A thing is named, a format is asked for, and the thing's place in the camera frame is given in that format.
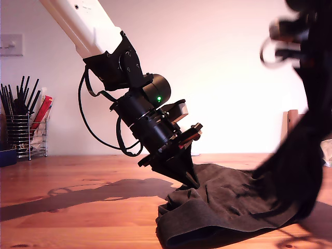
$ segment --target black fabric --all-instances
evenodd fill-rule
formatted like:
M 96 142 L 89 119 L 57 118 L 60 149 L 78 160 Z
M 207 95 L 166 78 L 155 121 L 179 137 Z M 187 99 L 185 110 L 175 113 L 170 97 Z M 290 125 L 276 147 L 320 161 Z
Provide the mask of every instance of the black fabric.
M 276 153 L 255 170 L 194 165 L 200 188 L 184 185 L 159 206 L 161 242 L 177 246 L 222 229 L 252 232 L 308 216 L 323 178 L 320 141 L 331 127 L 330 111 L 308 111 Z

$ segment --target wall plate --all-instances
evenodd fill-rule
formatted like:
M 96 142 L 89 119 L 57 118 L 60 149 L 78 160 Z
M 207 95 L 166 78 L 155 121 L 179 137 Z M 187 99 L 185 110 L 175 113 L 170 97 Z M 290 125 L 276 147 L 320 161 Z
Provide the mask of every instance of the wall plate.
M 22 34 L 1 34 L 0 56 L 23 56 Z

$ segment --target wooden table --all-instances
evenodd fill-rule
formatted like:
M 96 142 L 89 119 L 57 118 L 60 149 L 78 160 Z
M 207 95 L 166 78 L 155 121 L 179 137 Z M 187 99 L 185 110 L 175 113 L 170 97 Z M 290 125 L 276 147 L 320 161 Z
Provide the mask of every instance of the wooden table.
M 200 155 L 252 169 L 268 154 Z M 158 205 L 181 184 L 139 158 L 70 156 L 35 158 L 2 168 L 1 248 L 161 248 Z M 332 169 L 324 167 L 318 203 L 295 224 L 223 248 L 332 248 Z

